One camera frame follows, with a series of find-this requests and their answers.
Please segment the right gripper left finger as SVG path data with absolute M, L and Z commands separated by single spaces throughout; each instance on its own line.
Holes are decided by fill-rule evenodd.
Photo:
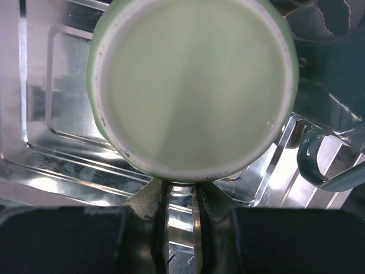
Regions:
M 2 273 L 166 273 L 167 183 L 120 206 L 1 211 Z

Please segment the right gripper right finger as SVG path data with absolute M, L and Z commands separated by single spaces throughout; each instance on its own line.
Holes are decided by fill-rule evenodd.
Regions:
M 243 207 L 195 186 L 197 273 L 363 273 L 364 221 L 341 210 Z

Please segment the light green mug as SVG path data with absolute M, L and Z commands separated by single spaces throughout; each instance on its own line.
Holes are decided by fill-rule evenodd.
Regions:
M 139 171 L 187 184 L 263 155 L 298 82 L 290 27 L 269 1 L 113 1 L 86 68 L 106 141 Z

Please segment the grey-blue ceramic mug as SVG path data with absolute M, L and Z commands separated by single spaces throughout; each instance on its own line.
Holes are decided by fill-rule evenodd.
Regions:
M 325 136 L 364 152 L 364 1 L 274 1 L 294 38 L 299 85 L 294 114 L 306 123 L 297 162 L 303 178 L 325 191 L 364 183 L 364 164 L 324 176 L 317 155 Z

